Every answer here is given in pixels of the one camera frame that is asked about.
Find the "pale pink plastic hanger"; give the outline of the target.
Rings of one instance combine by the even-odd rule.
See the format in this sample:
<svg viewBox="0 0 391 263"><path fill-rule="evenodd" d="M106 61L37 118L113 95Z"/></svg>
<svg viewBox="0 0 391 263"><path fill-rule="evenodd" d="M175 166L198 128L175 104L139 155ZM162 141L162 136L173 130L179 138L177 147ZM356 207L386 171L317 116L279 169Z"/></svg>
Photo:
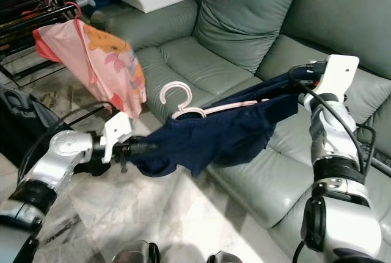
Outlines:
<svg viewBox="0 0 391 263"><path fill-rule="evenodd" d="M220 112L221 110L237 109L238 107L245 107L249 105L255 105L258 103L258 101L253 100L253 101L241 101L237 103L218 105L216 107L212 107L211 109L199 109L199 107L191 107L190 103L192 101L192 90L190 89L190 87L188 87L188 85L185 84L184 82L173 81L173 82L168 82L168 84L165 84L159 93L159 100L163 104L167 103L167 99L166 99L167 92L174 88L184 90L186 98L183 103L178 104L178 110L174 112L173 115L171 115L171 118L173 119L176 119L184 114L197 114L203 118L206 118L207 115Z"/></svg>

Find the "navy blue garment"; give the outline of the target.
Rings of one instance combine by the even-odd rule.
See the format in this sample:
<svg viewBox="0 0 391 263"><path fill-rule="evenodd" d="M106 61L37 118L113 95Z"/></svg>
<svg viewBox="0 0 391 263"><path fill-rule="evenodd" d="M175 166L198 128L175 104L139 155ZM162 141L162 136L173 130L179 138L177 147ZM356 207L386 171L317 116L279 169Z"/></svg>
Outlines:
<svg viewBox="0 0 391 263"><path fill-rule="evenodd" d="M184 114L168 118L141 140L156 145L155 150L126 159L149 177L167 176L178 166L198 176L211 164L232 167L249 163L266 148L277 123L296 115L302 93L301 85L287 75L273 77L208 107L246 101L251 105L219 110L205 117Z"/></svg>

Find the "large black garment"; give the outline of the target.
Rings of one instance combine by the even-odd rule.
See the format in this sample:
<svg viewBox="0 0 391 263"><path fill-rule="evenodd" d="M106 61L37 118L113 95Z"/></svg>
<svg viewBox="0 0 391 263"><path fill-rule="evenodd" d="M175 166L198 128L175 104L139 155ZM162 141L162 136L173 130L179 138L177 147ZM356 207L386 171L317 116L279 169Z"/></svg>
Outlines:
<svg viewBox="0 0 391 263"><path fill-rule="evenodd" d="M59 117L34 96L5 85L0 88L0 148L16 168L37 138L57 121Z"/></svg>

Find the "pink orange printed shirt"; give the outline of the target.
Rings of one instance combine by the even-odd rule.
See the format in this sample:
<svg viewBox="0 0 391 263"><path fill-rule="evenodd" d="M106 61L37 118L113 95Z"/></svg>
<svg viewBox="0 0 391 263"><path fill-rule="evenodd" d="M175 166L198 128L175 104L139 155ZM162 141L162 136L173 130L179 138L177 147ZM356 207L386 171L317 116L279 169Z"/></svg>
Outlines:
<svg viewBox="0 0 391 263"><path fill-rule="evenodd" d="M42 26L33 36L39 56L65 65L98 101L139 117L145 76L128 42L81 20Z"/></svg>

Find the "grey robot left leg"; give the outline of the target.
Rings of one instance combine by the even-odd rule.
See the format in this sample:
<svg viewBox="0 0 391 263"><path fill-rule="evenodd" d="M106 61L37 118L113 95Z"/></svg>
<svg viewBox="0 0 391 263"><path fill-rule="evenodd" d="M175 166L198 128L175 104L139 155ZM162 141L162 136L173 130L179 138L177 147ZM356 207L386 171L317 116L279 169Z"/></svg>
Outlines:
<svg viewBox="0 0 391 263"><path fill-rule="evenodd" d="M122 247L111 263L160 263L159 248L155 243L135 240Z"/></svg>

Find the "grey robot leg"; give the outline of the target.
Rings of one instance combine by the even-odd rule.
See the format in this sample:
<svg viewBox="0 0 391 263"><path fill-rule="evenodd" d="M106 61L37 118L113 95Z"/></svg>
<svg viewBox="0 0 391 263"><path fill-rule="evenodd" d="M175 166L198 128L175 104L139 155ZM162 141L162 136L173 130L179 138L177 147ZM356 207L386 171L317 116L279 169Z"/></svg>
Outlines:
<svg viewBox="0 0 391 263"><path fill-rule="evenodd" d="M234 254L220 251L208 257L207 263L243 263L243 261Z"/></svg>
<svg viewBox="0 0 391 263"><path fill-rule="evenodd" d="M155 243L135 240L122 247L111 263L160 263L159 248Z"/></svg>

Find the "grey robot right leg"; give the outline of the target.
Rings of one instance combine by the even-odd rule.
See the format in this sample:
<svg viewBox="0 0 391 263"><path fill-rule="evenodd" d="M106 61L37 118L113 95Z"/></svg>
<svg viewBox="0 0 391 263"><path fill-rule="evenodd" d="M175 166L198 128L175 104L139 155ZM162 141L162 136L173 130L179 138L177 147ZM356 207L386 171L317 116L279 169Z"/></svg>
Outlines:
<svg viewBox="0 0 391 263"><path fill-rule="evenodd" d="M243 263L243 261L234 254L220 251L208 257L207 263Z"/></svg>

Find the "grey green leather sofa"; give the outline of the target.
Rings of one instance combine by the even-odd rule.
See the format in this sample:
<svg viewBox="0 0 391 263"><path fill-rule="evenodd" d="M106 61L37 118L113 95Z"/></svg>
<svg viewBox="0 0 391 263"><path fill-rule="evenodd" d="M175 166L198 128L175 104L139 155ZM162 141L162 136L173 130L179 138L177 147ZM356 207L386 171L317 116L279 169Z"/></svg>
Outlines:
<svg viewBox="0 0 391 263"><path fill-rule="evenodd" d="M146 106L162 123L176 109L158 98L168 82L185 82L192 105L206 107L310 60L357 56L346 106L377 132L376 158L391 157L391 0L185 0L150 13L118 3L92 22L134 48ZM309 116L299 105L251 163L207 168L288 257L313 182ZM382 227L379 257L391 263L391 178L370 168L366 187Z"/></svg>

